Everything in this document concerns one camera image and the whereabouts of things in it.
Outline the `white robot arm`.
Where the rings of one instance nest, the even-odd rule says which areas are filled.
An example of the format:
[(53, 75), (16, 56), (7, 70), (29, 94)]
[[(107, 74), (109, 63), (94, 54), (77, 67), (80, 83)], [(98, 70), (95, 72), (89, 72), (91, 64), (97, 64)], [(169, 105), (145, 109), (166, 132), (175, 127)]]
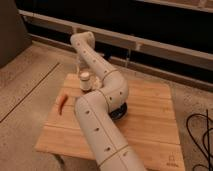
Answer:
[(142, 160), (110, 118), (128, 98), (125, 77), (95, 50), (92, 32), (70, 38), (79, 57), (99, 77), (103, 86), (78, 97), (74, 112), (101, 171), (147, 171)]

